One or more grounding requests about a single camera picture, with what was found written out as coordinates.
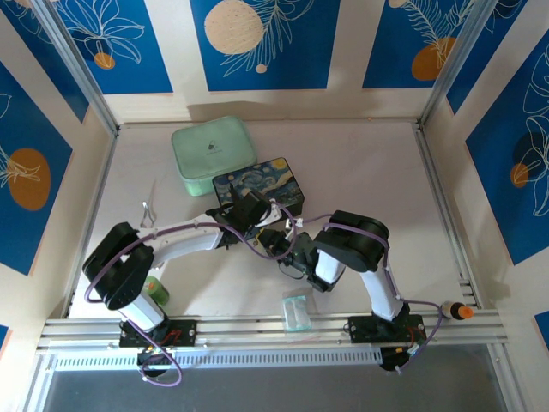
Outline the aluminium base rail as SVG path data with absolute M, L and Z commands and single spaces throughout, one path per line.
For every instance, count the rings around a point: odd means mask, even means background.
M 280 316 L 198 317 L 198 348 L 321 348 L 349 347 L 350 336 L 344 324 L 351 315 L 313 315 L 312 328 L 286 332 Z M 37 349 L 99 350 L 118 347 L 118 318 L 68 318 L 45 322 Z M 480 310 L 465 321 L 445 319 L 431 340 L 432 344 L 506 343 L 508 337 L 496 310 Z

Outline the mint green zip case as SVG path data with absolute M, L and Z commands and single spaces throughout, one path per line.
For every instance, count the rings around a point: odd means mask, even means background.
M 213 192 L 214 177 L 251 166 L 257 159 L 246 125 L 234 116 L 176 130 L 171 142 L 179 176 L 193 197 Z

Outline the aluminium table edge rail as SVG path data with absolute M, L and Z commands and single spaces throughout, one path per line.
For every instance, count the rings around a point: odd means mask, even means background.
M 90 204 L 86 209 L 86 220 L 84 222 L 83 229 L 81 231 L 81 238 L 76 249 L 76 255 L 72 263 L 72 267 L 69 273 L 69 279 L 67 286 L 63 291 L 63 305 L 61 306 L 59 317 L 67 318 L 69 316 L 70 308 L 74 300 L 75 291 L 78 287 L 79 279 L 81 276 L 81 267 L 86 259 L 87 248 L 92 236 L 94 223 L 99 211 L 100 200 L 105 189 L 106 180 L 108 177 L 109 169 L 111 167 L 112 158 L 117 145 L 117 139 L 119 136 L 119 130 L 115 130 L 113 136 L 110 138 L 106 154 L 102 162 L 98 165 L 99 176 L 94 181 L 93 185 L 87 185 L 87 193 L 90 197 Z
M 444 191 L 443 182 L 440 179 L 429 143 L 427 142 L 424 130 L 419 122 L 414 124 L 414 135 L 424 164 L 425 173 L 429 180 L 438 212 L 441 216 L 443 229 L 446 233 L 450 250 L 455 260 L 455 266 L 458 270 L 459 283 L 462 287 L 467 289 L 467 292 L 463 292 L 462 294 L 467 296 L 473 302 L 473 307 L 477 309 L 485 309 L 486 305 L 483 302 L 477 282 L 474 279 L 474 273 L 468 259 L 466 247 L 455 224 L 455 219 Z

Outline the blue poster with orange oval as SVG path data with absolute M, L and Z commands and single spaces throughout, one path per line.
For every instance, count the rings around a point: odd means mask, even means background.
M 0 264 L 31 274 L 72 148 L 0 63 Z

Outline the starry night print box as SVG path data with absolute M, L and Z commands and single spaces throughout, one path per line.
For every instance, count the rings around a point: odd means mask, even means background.
M 284 157 L 221 174 L 212 182 L 221 206 L 257 191 L 285 206 L 293 216 L 302 213 L 305 195 Z

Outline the blue poster with orange circle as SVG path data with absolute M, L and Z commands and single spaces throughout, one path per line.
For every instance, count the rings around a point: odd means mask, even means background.
M 386 0 L 364 89 L 429 88 L 476 0 Z

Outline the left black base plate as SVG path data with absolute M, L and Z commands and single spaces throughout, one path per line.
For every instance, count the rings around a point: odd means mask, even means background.
M 129 321 L 123 321 L 119 326 L 120 348 L 144 348 L 152 346 L 152 343 L 136 330 Z M 143 333 L 162 347 L 193 347 L 196 340 L 196 327 L 197 321 L 195 319 L 167 319 L 151 331 L 144 330 Z

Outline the blue floral wall poster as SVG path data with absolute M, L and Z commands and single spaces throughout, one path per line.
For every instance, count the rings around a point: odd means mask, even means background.
M 103 94 L 172 92 L 144 0 L 53 5 Z

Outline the clear plastic packet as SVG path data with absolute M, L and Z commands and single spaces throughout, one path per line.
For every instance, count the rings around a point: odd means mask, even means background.
M 284 324 L 287 332 L 300 332 L 312 328 L 305 294 L 294 294 L 282 299 Z

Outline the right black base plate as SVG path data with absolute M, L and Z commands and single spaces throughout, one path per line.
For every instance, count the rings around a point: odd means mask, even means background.
M 375 315 L 352 316 L 347 320 L 348 334 L 352 343 L 409 343 L 417 341 L 420 315 L 406 315 L 392 321 Z

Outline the aluminium frame post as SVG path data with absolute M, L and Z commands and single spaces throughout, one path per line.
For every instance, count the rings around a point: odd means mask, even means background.
M 441 69 L 441 72 L 434 83 L 429 99 L 417 119 L 417 125 L 423 129 L 427 120 L 432 115 L 437 104 L 447 94 L 449 87 L 455 80 L 459 70 L 463 66 L 474 42 L 478 38 L 476 33 L 479 27 L 478 20 L 483 9 L 484 0 L 473 0 L 470 14 L 465 19 L 462 30 L 458 34 L 454 46 Z
M 30 0 L 33 12 L 41 26 L 55 46 L 70 74 L 75 79 L 81 91 L 85 94 L 91 107 L 95 110 L 100 122 L 108 134 L 116 139 L 119 125 L 100 90 L 98 83 L 88 68 L 78 47 L 72 39 L 61 17 L 50 0 Z

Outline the blue poster with white leaves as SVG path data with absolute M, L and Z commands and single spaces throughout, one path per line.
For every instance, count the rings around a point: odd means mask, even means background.
M 512 263 L 549 247 L 549 30 L 466 144 Z

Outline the small green bottle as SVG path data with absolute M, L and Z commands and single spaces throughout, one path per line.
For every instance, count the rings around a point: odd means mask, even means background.
M 170 294 L 159 279 L 148 276 L 143 285 L 143 291 L 149 295 L 155 303 L 164 306 L 170 299 Z

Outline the blue poster with beige circle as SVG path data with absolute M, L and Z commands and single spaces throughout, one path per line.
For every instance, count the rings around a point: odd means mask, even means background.
M 341 0 L 190 0 L 210 92 L 328 86 Z

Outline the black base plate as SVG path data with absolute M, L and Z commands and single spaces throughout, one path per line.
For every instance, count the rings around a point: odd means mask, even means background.
M 129 321 L 123 321 L 119 326 L 120 348 L 144 348 L 152 346 L 152 343 L 136 330 Z M 144 330 L 143 333 L 162 347 L 193 347 L 196 340 L 196 327 L 197 321 L 195 319 L 167 319 L 151 331 Z
M 352 316 L 347 320 L 348 334 L 352 343 L 409 343 L 417 341 L 420 315 L 406 315 L 392 321 L 375 315 Z

